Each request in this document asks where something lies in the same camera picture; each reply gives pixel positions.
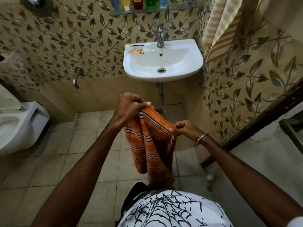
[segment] sink drain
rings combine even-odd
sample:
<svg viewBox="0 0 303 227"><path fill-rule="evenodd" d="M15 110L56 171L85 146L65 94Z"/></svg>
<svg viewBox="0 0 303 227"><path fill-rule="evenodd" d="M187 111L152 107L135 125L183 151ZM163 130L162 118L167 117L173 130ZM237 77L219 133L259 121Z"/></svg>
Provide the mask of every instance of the sink drain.
<svg viewBox="0 0 303 227"><path fill-rule="evenodd" d="M165 110L162 107L158 107L156 109L156 112L158 112L160 115L163 115L165 113Z"/></svg>
<svg viewBox="0 0 303 227"><path fill-rule="evenodd" d="M157 72L163 74L164 72L166 72L166 70L165 68L158 68Z"/></svg>

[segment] silver bangle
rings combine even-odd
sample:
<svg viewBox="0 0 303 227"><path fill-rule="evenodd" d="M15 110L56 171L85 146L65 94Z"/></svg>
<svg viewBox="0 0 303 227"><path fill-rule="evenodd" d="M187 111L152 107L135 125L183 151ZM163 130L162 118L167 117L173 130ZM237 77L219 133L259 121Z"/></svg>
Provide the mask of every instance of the silver bangle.
<svg viewBox="0 0 303 227"><path fill-rule="evenodd" d="M198 146L198 145L199 145L198 142L199 142L204 136L206 136L206 135L208 135L208 133L205 133L204 135L202 135L201 137L199 137L198 140L195 142L194 146Z"/></svg>

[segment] wash basin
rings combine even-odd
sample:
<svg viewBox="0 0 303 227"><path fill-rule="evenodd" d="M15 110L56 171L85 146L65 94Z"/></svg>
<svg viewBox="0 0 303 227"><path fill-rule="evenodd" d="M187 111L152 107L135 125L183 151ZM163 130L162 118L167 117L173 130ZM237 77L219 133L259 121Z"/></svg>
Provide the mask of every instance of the wash basin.
<svg viewBox="0 0 303 227"><path fill-rule="evenodd" d="M144 54L129 53L143 49ZM163 48L157 42L125 45L123 66L126 74L146 82L167 82L193 75L203 65L203 57L194 39L165 41Z"/></svg>

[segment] sink faucet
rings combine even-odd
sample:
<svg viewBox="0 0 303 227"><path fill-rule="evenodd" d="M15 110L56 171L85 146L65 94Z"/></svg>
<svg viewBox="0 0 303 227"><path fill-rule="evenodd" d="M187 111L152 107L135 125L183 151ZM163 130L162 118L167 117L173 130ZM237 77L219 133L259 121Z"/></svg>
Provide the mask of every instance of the sink faucet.
<svg viewBox="0 0 303 227"><path fill-rule="evenodd" d="M163 48L164 47L164 41L163 41L163 25L158 25L157 26L157 31L158 31L158 35L157 35L157 47L158 48Z"/></svg>
<svg viewBox="0 0 303 227"><path fill-rule="evenodd" d="M83 76L83 69L80 68L80 67L76 67L75 68L75 75L74 75L74 78L73 78L73 84L75 86L76 89L79 88L78 84L77 84L77 79L79 76Z"/></svg>

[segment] dark wooden door frame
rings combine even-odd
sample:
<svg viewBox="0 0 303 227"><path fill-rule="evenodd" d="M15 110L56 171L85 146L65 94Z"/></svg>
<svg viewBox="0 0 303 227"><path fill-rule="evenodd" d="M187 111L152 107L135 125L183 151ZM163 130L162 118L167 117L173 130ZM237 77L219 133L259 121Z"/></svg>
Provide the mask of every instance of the dark wooden door frame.
<svg viewBox="0 0 303 227"><path fill-rule="evenodd" d="M280 116L297 106L303 101L303 78L301 78L293 87L284 92L276 101L271 103L256 119L242 128L236 135L229 139L223 148L231 151L237 145L241 144L263 127L269 125ZM213 156L209 156L201 163L206 168L215 161Z"/></svg>

